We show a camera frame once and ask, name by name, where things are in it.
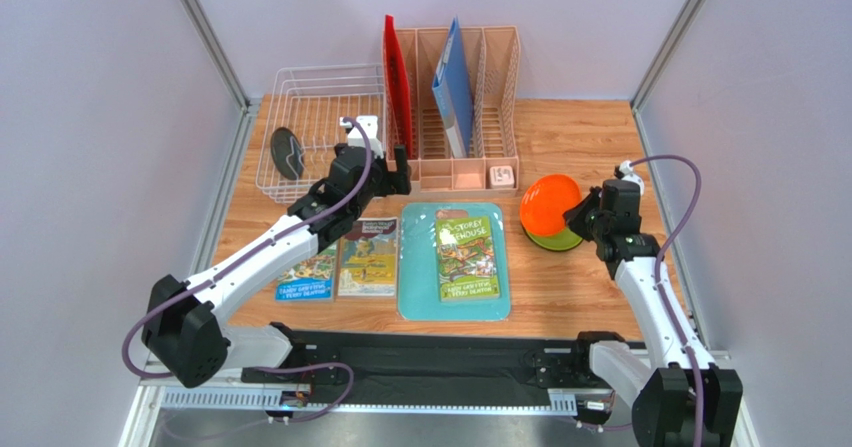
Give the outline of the green Storey Treehouse book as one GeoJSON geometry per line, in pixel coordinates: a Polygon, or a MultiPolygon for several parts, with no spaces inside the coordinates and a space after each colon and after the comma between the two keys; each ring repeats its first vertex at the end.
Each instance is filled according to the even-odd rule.
{"type": "Polygon", "coordinates": [[[489,218],[459,209],[439,210],[434,229],[440,300],[499,298],[501,287],[489,218]]]}

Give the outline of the silver aluminium rail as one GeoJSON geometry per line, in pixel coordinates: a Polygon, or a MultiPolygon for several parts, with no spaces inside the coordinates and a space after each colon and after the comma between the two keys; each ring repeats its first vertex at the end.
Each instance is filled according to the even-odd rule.
{"type": "MultiPolygon", "coordinates": [[[[358,400],[350,393],[335,413],[411,413],[454,415],[519,415],[573,417],[583,412],[611,414],[618,401],[608,389],[548,388],[540,400],[503,401],[393,401],[358,400]]],[[[295,386],[218,384],[212,387],[187,389],[169,386],[160,400],[165,409],[208,409],[269,411],[299,414],[318,412],[327,403],[318,393],[299,398],[295,386]]]]}

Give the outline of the dark grey plate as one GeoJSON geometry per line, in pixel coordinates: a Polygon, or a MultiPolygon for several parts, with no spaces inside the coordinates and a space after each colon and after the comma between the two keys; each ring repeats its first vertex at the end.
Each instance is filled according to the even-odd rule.
{"type": "Polygon", "coordinates": [[[296,135],[279,127],[270,136],[270,156],[276,171],[286,180],[297,181],[304,172],[303,149],[296,135]]]}

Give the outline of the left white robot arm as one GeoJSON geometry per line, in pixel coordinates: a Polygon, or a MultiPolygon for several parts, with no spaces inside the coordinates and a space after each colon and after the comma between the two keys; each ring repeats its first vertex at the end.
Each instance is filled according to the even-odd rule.
{"type": "Polygon", "coordinates": [[[280,274],[351,232],[373,198],[411,191],[404,146],[393,149],[395,169],[363,147],[339,144],[335,153],[328,176],[254,241],[185,281],[167,275],[155,283],[136,329],[164,370],[140,377],[194,388],[221,370],[268,371],[285,363],[292,350],[285,328],[237,328],[229,319],[280,274]]]}

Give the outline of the red folder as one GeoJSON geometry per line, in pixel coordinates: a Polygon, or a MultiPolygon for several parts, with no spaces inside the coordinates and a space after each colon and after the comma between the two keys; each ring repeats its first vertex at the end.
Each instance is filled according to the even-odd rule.
{"type": "Polygon", "coordinates": [[[384,17],[383,53],[385,83],[394,119],[394,132],[397,140],[405,147],[407,157],[413,158],[416,151],[411,120],[410,85],[395,29],[395,19],[389,14],[384,17]]]}

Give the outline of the green plate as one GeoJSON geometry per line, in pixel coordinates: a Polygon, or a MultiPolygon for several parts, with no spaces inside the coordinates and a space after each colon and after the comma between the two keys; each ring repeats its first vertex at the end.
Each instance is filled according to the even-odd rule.
{"type": "Polygon", "coordinates": [[[528,229],[525,229],[524,233],[536,246],[553,252],[565,252],[576,248],[583,242],[580,236],[568,228],[548,236],[534,235],[528,229]]]}

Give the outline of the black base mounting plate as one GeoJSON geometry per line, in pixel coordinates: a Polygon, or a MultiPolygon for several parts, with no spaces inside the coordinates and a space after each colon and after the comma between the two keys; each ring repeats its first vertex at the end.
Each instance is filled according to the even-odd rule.
{"type": "Polygon", "coordinates": [[[282,373],[246,369],[245,383],[308,385],[325,402],[346,386],[358,400],[529,401],[548,388],[603,389],[589,366],[595,341],[619,341],[607,331],[574,339],[428,336],[288,331],[294,348],[282,373]]]}

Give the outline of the small pink white box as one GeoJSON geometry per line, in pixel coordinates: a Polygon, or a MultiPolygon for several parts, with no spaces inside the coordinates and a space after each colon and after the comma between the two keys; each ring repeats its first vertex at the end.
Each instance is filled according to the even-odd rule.
{"type": "Polygon", "coordinates": [[[514,189],[516,178],[510,165],[492,166],[488,170],[488,188],[494,190],[514,189]]]}

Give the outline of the blue folder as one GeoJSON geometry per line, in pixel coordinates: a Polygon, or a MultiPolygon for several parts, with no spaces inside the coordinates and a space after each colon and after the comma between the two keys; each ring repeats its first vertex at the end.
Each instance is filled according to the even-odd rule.
{"type": "Polygon", "coordinates": [[[474,104],[458,17],[450,24],[431,88],[451,156],[467,158],[473,135],[474,104]]]}

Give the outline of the orange plate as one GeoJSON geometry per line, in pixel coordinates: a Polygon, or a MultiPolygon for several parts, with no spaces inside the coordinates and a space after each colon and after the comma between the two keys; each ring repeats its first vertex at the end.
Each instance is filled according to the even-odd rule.
{"type": "Polygon", "coordinates": [[[563,215],[582,200],[577,182],[565,174],[550,174],[538,179],[520,202],[520,221],[534,236],[550,237],[566,229],[563,215]]]}

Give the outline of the pink plastic file organizer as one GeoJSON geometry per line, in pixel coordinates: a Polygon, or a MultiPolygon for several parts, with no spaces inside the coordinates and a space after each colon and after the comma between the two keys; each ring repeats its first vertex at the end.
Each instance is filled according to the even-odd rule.
{"type": "MultiPolygon", "coordinates": [[[[412,194],[420,198],[512,197],[518,190],[519,152],[514,111],[521,45],[513,26],[464,27],[462,37],[474,101],[474,129],[467,158],[451,156],[433,97],[433,81],[447,28],[397,28],[410,85],[415,151],[408,164],[412,194]],[[510,165],[514,189],[488,188],[488,170],[510,165]]],[[[401,144],[385,83],[388,144],[401,144]]]]}

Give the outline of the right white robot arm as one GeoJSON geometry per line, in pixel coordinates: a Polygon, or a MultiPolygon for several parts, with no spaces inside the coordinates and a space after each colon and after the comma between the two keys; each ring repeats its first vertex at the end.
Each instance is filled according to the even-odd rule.
{"type": "Polygon", "coordinates": [[[567,227],[596,246],[598,258],[628,300],[647,358],[622,341],[591,344],[592,373],[631,409],[641,446],[730,446],[743,385],[703,346],[671,291],[660,246],[641,231],[639,184],[610,179],[564,214],[567,227]]]}

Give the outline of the beige paperback book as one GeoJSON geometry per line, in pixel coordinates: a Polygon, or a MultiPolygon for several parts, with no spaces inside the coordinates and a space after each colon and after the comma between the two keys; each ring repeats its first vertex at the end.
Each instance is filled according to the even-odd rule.
{"type": "Polygon", "coordinates": [[[340,241],[338,297],[397,295],[399,224],[396,217],[357,220],[340,241]]]}

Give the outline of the blue 26-Storey Treehouse book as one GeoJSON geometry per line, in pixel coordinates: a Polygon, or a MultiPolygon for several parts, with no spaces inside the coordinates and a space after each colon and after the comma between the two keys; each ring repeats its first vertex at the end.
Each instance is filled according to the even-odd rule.
{"type": "Polygon", "coordinates": [[[338,272],[338,244],[334,243],[284,271],[274,282],[278,302],[329,301],[338,272]]]}

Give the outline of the teal cutting board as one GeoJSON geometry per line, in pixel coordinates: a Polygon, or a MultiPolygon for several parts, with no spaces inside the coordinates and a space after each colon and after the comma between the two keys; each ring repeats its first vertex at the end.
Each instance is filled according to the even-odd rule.
{"type": "Polygon", "coordinates": [[[511,311],[504,218],[494,203],[412,203],[402,210],[398,310],[413,321],[502,321],[511,311]],[[439,298],[435,220],[439,210],[459,209],[487,216],[496,250],[499,298],[444,303],[439,298]]]}

